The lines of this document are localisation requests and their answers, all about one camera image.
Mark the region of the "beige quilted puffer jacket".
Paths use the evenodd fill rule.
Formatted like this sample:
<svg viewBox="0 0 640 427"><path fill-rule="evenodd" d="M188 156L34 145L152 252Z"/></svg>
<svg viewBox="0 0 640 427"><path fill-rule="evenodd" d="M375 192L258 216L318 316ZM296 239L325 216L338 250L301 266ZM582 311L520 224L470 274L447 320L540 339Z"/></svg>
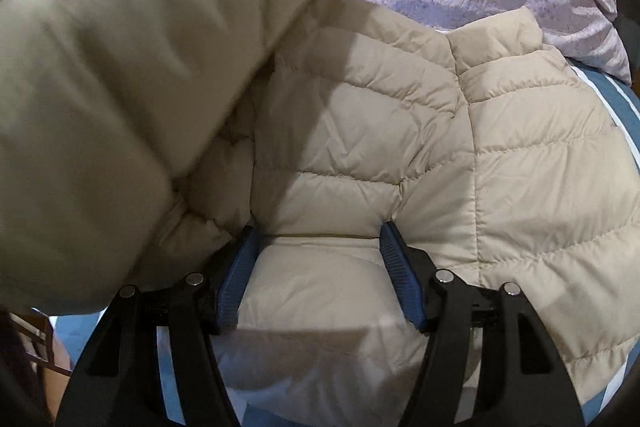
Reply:
<svg viewBox="0 0 640 427"><path fill-rule="evenodd" d="M366 0L1 0L1 302L103 309L262 232L213 342L251 407L393 426L427 340L378 234L520 286L580 403L639 341L639 166L519 8L452 31Z"/></svg>

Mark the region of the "blue white striped bed sheet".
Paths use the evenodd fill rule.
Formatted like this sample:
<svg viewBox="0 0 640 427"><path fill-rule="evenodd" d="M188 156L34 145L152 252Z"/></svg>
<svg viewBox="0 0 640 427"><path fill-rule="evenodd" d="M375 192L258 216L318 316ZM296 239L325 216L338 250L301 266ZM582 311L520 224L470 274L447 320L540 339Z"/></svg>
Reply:
<svg viewBox="0 0 640 427"><path fill-rule="evenodd" d="M600 98L617 127L623 130L625 140L634 158L639 157L639 98L622 82L599 72L597 69L574 64L576 75L593 90ZM62 347L70 355L70 361L75 363L81 355L82 349L102 319L101 313L65 315L53 317L55 339L62 343ZM172 368L171 356L168 348L168 335L157 334L158 356L160 357L160 383L162 384L166 413L169 419L179 425L184 424L182 410L179 405L178 391ZM585 424L592 422L611 403L616 393L620 391L624 380L631 372L634 362L639 356L639 343L633 343L623 362L615 365L616 373L612 379L593 398L582 406ZM239 419L251 426L289 426L292 423L257 407L249 407L238 395L232 395L232 404Z"/></svg>

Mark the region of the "wooden bed frame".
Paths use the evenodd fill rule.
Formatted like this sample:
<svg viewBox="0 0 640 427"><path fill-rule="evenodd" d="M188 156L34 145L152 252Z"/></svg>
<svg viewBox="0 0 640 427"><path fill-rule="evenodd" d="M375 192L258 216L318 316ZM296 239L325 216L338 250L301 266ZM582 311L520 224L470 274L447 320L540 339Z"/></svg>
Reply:
<svg viewBox="0 0 640 427"><path fill-rule="evenodd" d="M29 378L27 393L36 401L47 426L53 426L63 395L70 382L73 362L55 334L51 317L40 311L8 313L11 329L20 340L20 355L25 355Z"/></svg>

